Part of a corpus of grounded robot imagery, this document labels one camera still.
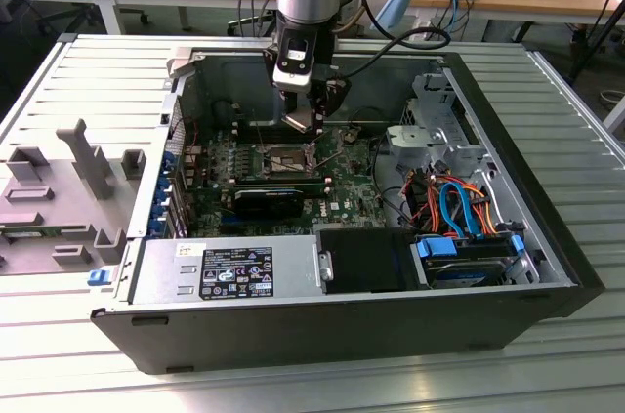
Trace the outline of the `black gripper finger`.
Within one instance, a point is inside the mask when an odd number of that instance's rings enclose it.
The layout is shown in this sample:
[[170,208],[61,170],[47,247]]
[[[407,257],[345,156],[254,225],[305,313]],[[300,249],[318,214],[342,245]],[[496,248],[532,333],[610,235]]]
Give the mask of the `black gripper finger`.
[[324,119],[333,115],[343,104],[352,82],[345,77],[332,77],[325,81],[314,80],[310,90],[312,130],[319,133]]
[[276,47],[267,47],[263,50],[263,59],[268,75],[269,82],[274,91],[274,97],[277,105],[279,106],[279,116],[284,117],[292,106],[291,95],[288,92],[284,92],[277,86],[274,81],[274,69],[277,63],[278,51]]

